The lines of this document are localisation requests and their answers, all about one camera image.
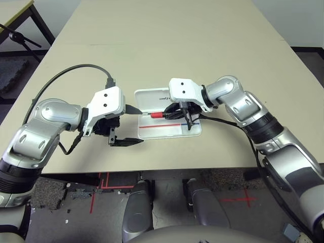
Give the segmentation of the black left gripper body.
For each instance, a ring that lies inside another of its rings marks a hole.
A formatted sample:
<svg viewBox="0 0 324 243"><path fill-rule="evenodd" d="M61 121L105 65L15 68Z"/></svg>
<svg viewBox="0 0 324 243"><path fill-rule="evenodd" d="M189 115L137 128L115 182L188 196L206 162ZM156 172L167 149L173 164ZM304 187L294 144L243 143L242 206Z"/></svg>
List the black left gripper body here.
<svg viewBox="0 0 324 243"><path fill-rule="evenodd" d="M95 124L95 134L108 137L109 146L117 146L116 142L116 128L120 126L119 116L114 118L102 118L98 120Z"/></svg>

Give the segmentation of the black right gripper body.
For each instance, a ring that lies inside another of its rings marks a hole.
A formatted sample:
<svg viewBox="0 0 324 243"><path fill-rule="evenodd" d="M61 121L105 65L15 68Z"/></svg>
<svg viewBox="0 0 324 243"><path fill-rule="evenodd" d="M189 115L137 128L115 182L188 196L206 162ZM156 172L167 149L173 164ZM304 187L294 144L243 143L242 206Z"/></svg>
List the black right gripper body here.
<svg viewBox="0 0 324 243"><path fill-rule="evenodd" d="M194 125L194 121L192 117L194 115L200 114L202 109L199 105L193 102L180 102L180 118L184 118L187 124L187 128L190 131L192 126Z"/></svg>

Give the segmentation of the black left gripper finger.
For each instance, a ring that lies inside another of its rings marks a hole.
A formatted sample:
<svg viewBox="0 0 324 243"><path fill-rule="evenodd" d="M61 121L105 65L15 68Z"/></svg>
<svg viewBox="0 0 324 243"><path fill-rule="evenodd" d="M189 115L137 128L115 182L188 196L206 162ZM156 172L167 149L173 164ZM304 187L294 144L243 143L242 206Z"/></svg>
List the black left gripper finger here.
<svg viewBox="0 0 324 243"><path fill-rule="evenodd" d="M125 113L126 114L142 114L142 111L134 106L126 104Z"/></svg>
<svg viewBox="0 0 324 243"><path fill-rule="evenodd" d="M138 138L124 138L124 139L115 139L112 143L112 146L117 147L127 147L142 143L144 140Z"/></svg>

